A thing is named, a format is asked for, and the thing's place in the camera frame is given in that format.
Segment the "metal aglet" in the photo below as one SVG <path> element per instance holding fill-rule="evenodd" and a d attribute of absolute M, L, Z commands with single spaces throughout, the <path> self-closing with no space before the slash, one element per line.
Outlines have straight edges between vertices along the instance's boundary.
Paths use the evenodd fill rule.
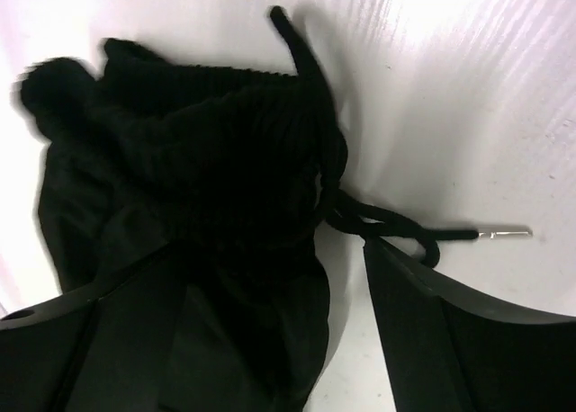
<path fill-rule="evenodd" d="M 530 228 L 480 228 L 478 238 L 531 238 L 534 234 Z"/>

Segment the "black drawstring bag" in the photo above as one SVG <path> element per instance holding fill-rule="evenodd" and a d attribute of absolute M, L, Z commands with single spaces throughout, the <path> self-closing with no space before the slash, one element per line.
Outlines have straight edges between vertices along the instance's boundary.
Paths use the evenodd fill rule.
<path fill-rule="evenodd" d="M 56 58 L 22 81 L 22 105 L 50 141 L 38 215 L 62 291 L 100 284 L 160 248 L 178 255 L 170 266 L 187 287 L 166 332 L 160 410 L 302 410 L 329 335 L 313 243 L 324 219 L 366 239 L 414 238 L 430 267 L 438 240 L 478 237 L 422 228 L 339 190 L 347 146 L 329 86 L 283 10 L 270 17 L 297 76 L 176 66 L 109 39 L 98 80 Z M 48 410 L 75 410 L 69 397 Z"/>

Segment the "white backdrop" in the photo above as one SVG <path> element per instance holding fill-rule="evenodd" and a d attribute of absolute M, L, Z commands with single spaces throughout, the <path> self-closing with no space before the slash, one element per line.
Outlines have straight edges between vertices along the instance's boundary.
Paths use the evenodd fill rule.
<path fill-rule="evenodd" d="M 58 55 L 97 65 L 104 36 L 179 62 L 291 70 L 281 4 L 324 64 L 351 148 L 346 187 L 427 224 L 528 224 L 530 241 L 446 245 L 439 270 L 576 315 L 576 0 L 0 0 L 0 81 Z M 41 142 L 0 103 L 0 302 L 57 294 L 36 235 Z M 322 228 L 335 350 L 312 412 L 393 410 L 360 240 Z"/>

